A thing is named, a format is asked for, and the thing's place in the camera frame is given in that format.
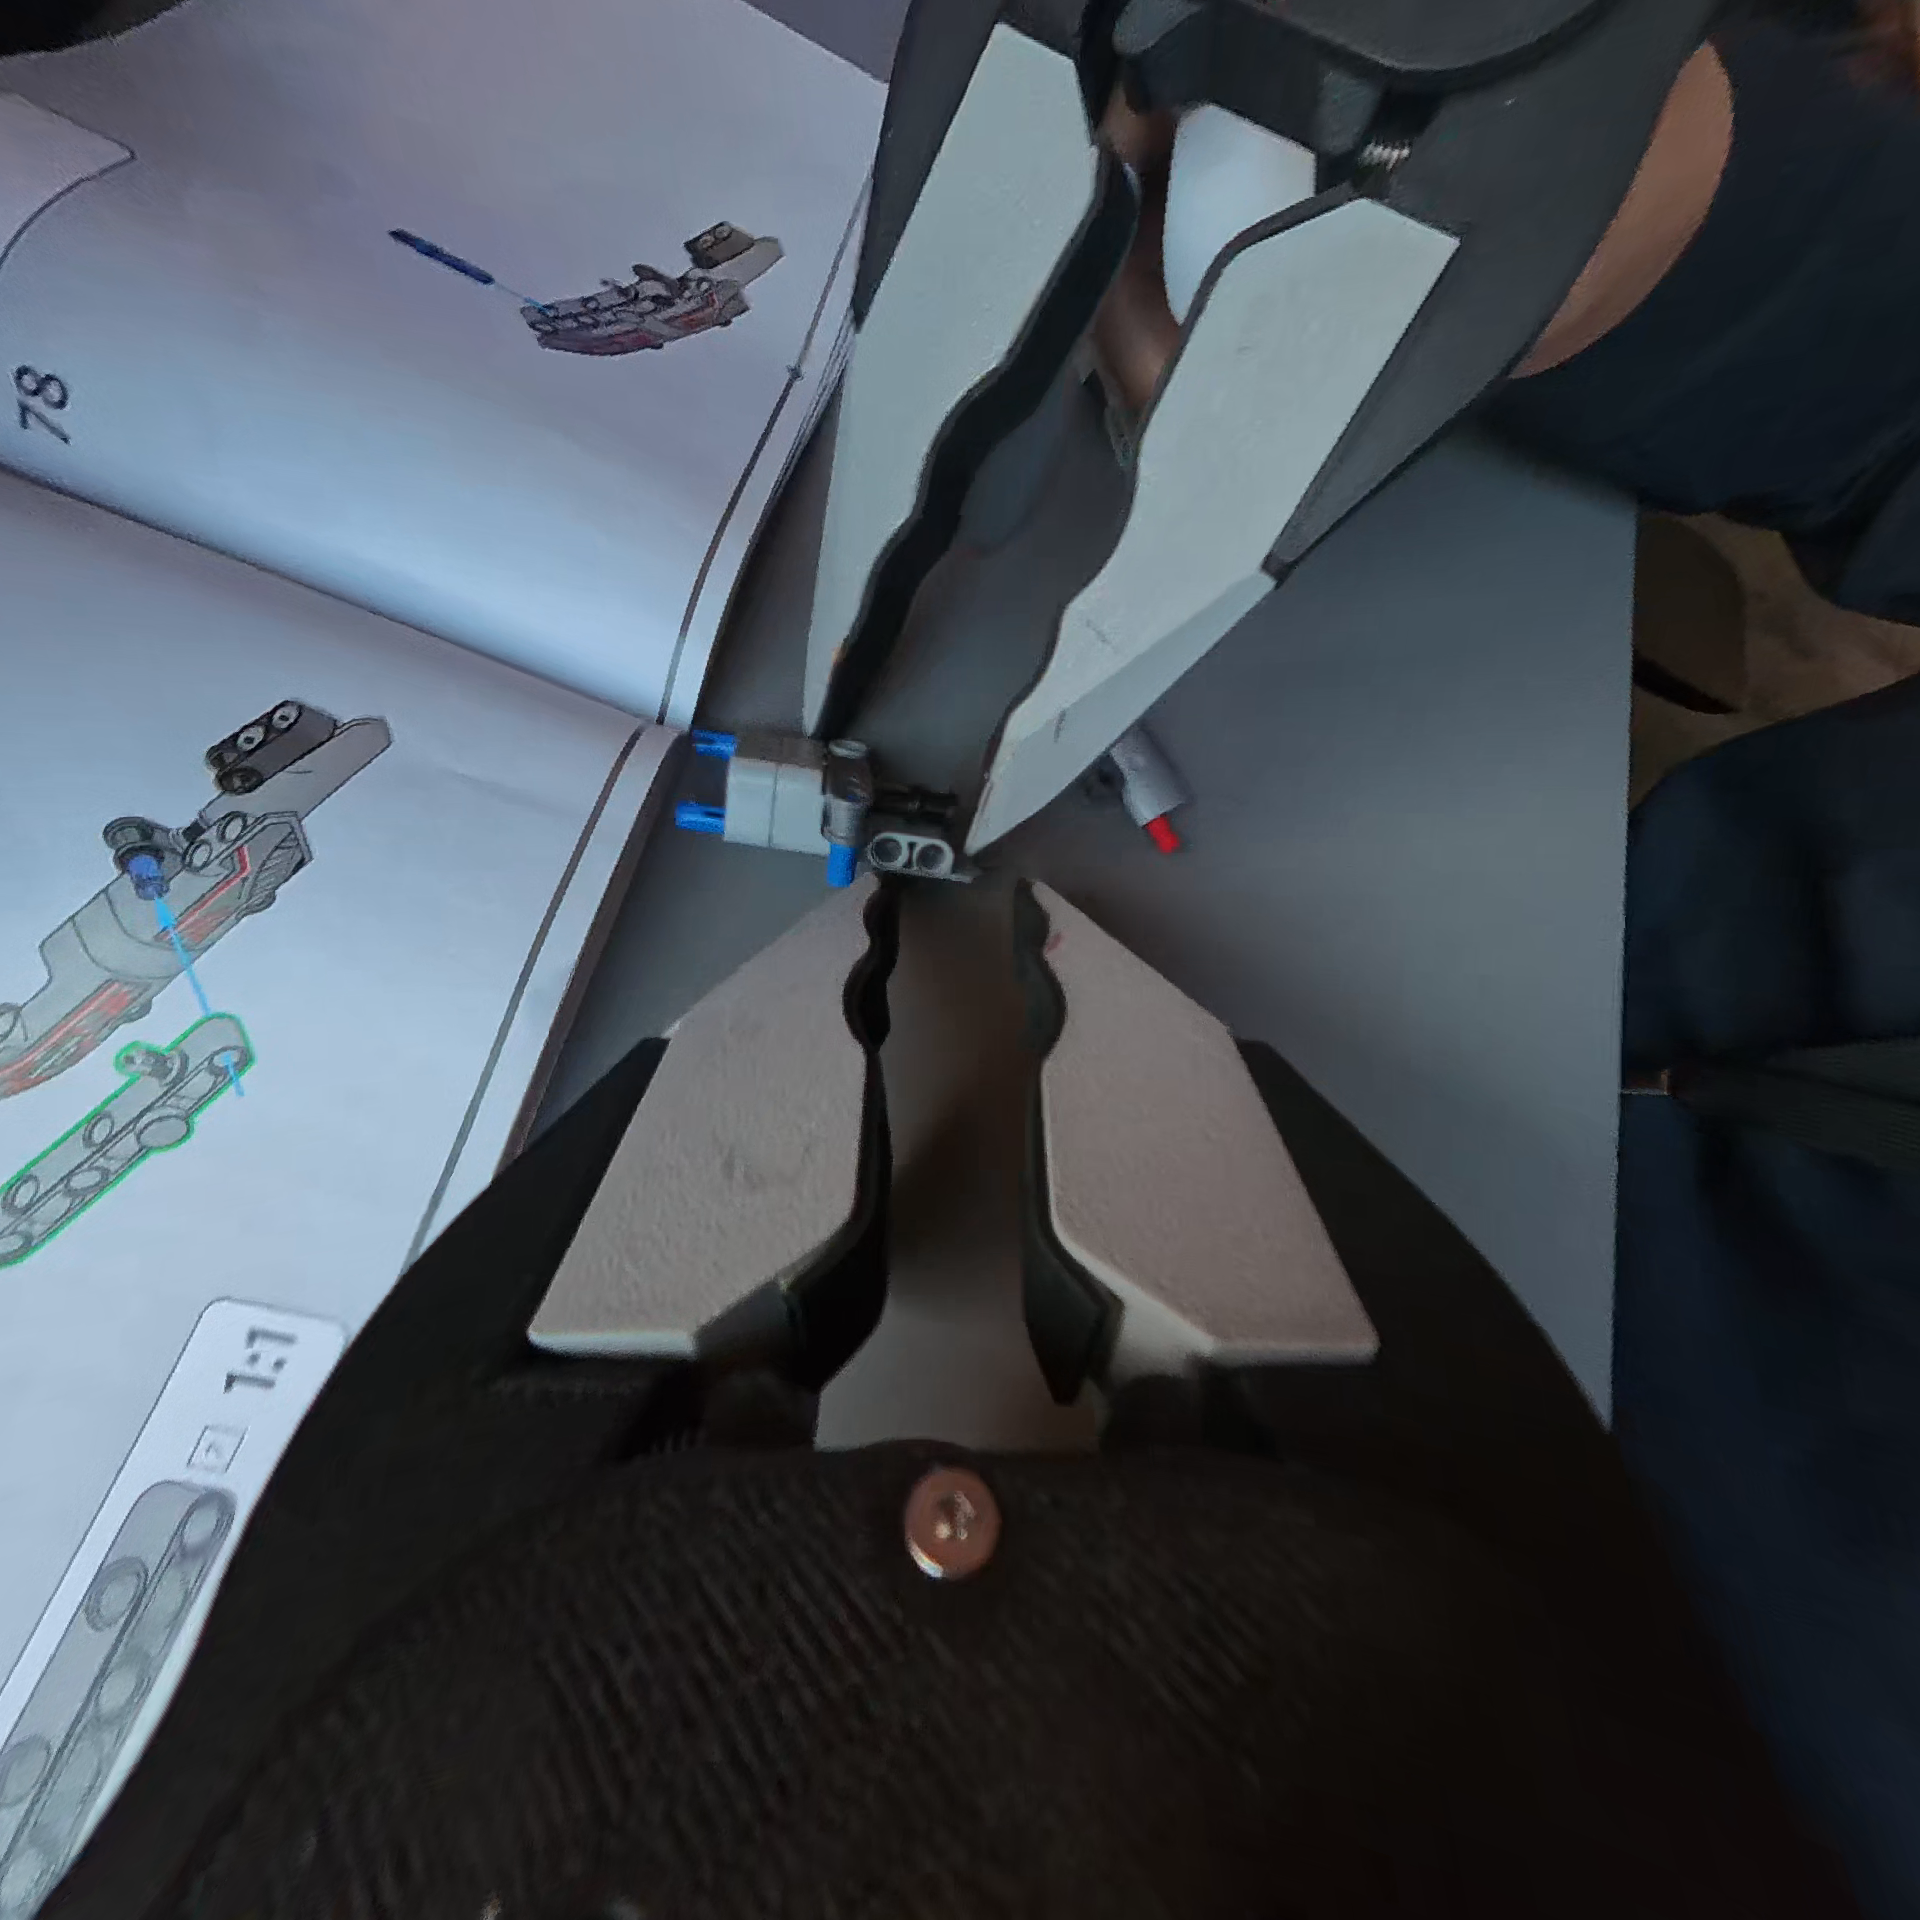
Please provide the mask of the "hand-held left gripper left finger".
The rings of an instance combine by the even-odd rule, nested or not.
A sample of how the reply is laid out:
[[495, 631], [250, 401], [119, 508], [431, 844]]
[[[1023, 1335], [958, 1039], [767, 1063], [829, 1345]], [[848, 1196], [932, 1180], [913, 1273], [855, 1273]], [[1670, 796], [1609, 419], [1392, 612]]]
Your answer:
[[896, 897], [829, 892], [670, 1029], [528, 1325], [543, 1354], [825, 1386], [884, 1299]]

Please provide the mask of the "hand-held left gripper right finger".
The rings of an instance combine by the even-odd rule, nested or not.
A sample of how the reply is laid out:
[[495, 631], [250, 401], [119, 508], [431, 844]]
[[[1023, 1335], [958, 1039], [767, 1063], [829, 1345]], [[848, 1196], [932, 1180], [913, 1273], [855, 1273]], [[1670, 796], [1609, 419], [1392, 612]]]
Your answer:
[[1021, 1315], [1047, 1394], [1367, 1378], [1376, 1322], [1234, 1034], [1040, 879], [1014, 886], [1013, 934]]

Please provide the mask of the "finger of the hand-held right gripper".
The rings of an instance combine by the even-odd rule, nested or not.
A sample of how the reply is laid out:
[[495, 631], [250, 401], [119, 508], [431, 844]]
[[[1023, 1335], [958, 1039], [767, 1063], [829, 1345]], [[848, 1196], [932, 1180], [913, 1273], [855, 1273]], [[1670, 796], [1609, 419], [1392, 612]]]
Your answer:
[[1057, 798], [1276, 587], [1268, 556], [1457, 237], [1338, 185], [1308, 147], [1188, 110], [1164, 212], [1184, 330], [1144, 410], [1125, 523], [1008, 710], [975, 854]]
[[1122, 244], [1073, 19], [908, 19], [831, 428], [802, 727], [882, 676], [983, 465], [1047, 396]]

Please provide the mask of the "grey lego assembly blue pins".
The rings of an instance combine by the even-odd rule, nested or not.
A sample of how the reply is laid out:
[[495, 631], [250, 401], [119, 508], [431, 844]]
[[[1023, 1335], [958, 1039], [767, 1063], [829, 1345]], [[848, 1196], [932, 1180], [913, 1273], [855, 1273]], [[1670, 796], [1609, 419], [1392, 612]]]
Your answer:
[[696, 762], [722, 772], [720, 799], [680, 799], [676, 827], [737, 847], [822, 861], [833, 892], [855, 879], [972, 882], [956, 833], [958, 799], [882, 772], [857, 739], [692, 730]]

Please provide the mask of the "grey lego piece red pin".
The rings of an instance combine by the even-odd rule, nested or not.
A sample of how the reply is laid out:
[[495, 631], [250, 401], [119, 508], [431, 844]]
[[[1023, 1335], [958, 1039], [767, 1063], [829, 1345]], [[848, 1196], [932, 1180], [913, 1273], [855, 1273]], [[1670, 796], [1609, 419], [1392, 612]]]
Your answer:
[[1158, 743], [1142, 727], [1128, 727], [1108, 747], [1108, 764], [1126, 818], [1153, 850], [1176, 854], [1184, 847], [1176, 813], [1191, 802], [1191, 790]]

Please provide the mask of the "lego instruction booklet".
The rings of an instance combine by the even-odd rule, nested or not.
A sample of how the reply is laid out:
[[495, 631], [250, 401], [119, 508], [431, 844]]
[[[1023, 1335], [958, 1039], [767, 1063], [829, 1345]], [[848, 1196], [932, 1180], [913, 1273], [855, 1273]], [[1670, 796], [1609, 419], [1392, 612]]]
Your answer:
[[279, 705], [304, 863], [5, 1095], [5, 1178], [205, 1014], [233, 1076], [5, 1267], [5, 1725], [145, 1481], [225, 1481], [519, 1146], [818, 419], [879, 79], [757, 5], [173, 5], [5, 60], [5, 1002]]

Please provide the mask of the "person's legs in dark trousers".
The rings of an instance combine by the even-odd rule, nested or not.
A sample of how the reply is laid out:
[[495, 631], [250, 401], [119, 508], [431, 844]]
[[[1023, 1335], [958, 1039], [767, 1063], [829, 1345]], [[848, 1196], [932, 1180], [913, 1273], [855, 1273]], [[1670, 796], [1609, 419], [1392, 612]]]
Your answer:
[[1917, 1906], [1917, 686], [1631, 817], [1615, 1430], [1872, 1916]]

